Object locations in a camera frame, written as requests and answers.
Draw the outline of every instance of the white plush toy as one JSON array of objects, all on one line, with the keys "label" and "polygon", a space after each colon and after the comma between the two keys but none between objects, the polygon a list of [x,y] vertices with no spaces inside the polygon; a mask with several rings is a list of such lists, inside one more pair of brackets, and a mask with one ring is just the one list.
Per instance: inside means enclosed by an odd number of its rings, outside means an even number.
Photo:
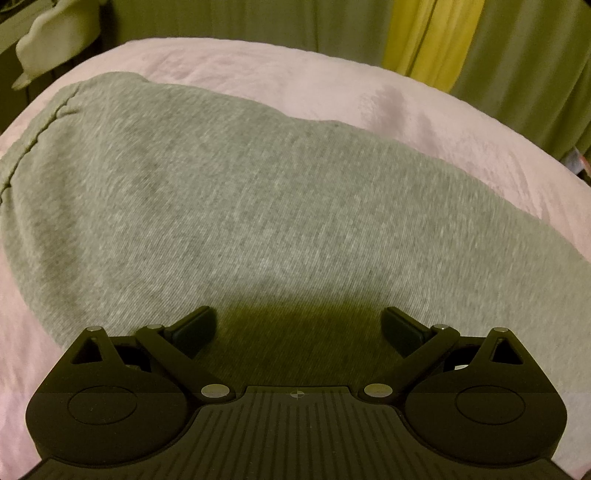
[{"label": "white plush toy", "polygon": [[12,85],[25,88],[35,78],[70,60],[100,35],[99,5],[107,0],[59,0],[33,22],[17,43],[23,73]]}]

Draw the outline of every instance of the ribbed black surface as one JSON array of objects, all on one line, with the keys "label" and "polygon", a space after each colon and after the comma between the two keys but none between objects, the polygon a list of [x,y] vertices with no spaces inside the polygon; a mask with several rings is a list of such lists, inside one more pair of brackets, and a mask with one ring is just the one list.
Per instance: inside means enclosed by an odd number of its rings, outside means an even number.
[{"label": "ribbed black surface", "polygon": [[346,387],[249,387],[234,402],[203,407],[178,442],[140,463],[83,469],[48,460],[25,478],[570,479],[548,460],[511,469],[454,463],[417,442],[393,408],[361,402]]}]

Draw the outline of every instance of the metal rivet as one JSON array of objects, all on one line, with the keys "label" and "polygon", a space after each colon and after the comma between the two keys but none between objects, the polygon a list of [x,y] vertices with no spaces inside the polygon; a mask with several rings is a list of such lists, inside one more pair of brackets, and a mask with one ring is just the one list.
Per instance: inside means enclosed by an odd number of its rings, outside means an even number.
[{"label": "metal rivet", "polygon": [[222,398],[229,393],[230,389],[226,385],[219,383],[211,383],[201,389],[201,395],[207,398]]},{"label": "metal rivet", "polygon": [[370,397],[384,398],[392,395],[394,390],[389,385],[383,383],[372,383],[363,389],[363,391]]}]

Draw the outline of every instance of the round circular pad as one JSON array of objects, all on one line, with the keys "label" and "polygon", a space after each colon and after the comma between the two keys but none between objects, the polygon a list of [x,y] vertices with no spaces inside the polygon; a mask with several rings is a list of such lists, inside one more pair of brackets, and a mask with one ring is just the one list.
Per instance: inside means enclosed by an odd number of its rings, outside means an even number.
[{"label": "round circular pad", "polygon": [[467,419],[487,425],[512,422],[525,411],[517,393],[494,385],[467,388],[456,397],[456,407]]},{"label": "round circular pad", "polygon": [[89,425],[108,425],[129,417],[138,406],[138,399],[126,388],[101,385],[87,388],[72,397],[70,414]]}]

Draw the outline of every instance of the black plastic device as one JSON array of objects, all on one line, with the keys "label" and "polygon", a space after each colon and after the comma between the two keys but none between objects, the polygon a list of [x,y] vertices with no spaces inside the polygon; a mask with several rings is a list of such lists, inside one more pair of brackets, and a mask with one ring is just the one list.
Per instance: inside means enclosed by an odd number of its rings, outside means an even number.
[{"label": "black plastic device", "polygon": [[395,307],[382,333],[403,360],[347,386],[237,393],[193,360],[207,306],[169,327],[89,327],[29,402],[42,461],[21,480],[571,480],[551,461],[565,405],[504,327],[463,337]]}]

